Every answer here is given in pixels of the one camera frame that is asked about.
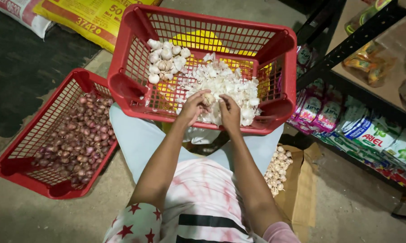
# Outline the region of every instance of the white pants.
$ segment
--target white pants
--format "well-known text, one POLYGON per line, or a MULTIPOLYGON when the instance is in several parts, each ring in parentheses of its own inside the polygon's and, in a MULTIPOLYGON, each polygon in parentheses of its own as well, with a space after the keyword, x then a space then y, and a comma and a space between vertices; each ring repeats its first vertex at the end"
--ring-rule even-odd
MULTIPOLYGON (((126 164, 133 174, 134 181, 137 183, 147 162, 164 139, 165 133, 152 121, 125 115, 117 103, 114 103, 110 108, 110 122, 124 154, 126 164)), ((284 124, 268 135, 243 135, 245 144, 262 174, 265 174, 271 162, 273 152, 283 130, 284 124)), ((178 163, 197 158, 196 155, 184 147, 180 148, 178 163)), ((233 172, 235 171, 233 168, 231 141, 228 141, 207 158, 233 172)))

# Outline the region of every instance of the black mat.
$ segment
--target black mat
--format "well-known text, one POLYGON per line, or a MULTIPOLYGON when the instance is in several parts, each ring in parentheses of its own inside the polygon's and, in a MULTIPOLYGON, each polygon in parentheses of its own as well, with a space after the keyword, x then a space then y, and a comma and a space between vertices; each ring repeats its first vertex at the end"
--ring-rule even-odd
POLYGON ((54 26, 45 40, 0 12, 0 136, 12 137, 41 97, 101 47, 54 26))

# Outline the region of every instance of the person's right hand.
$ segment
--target person's right hand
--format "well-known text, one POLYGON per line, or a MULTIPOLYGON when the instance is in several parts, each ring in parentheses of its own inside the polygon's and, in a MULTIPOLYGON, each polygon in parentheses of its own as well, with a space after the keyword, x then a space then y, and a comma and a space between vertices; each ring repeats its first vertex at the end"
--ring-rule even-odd
POLYGON ((218 100, 221 110, 221 121, 229 134, 241 132, 241 108, 228 95, 220 95, 218 100))

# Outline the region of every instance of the pink tie-dye shirt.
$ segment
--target pink tie-dye shirt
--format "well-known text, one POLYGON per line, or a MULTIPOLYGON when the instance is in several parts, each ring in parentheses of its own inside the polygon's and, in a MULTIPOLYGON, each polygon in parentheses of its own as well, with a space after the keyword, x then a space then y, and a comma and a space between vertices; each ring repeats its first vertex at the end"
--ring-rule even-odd
POLYGON ((112 222, 105 243, 298 243, 284 222, 272 224, 263 238, 254 234, 233 173, 203 158, 178 163, 165 210, 145 203, 125 208, 112 222))

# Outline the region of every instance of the black stripe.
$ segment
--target black stripe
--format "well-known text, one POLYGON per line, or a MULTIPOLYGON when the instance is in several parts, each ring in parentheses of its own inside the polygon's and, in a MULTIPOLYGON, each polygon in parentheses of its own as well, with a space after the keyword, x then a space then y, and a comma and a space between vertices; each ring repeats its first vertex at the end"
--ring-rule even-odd
POLYGON ((233 243, 229 241, 214 241, 214 240, 194 240, 182 238, 179 235, 176 237, 176 243, 233 243))
POLYGON ((179 215, 179 225, 235 228, 244 233, 245 235, 248 235, 247 231, 244 230, 242 227, 240 227, 238 224, 236 224, 233 220, 224 217, 216 217, 210 215, 181 214, 179 215))

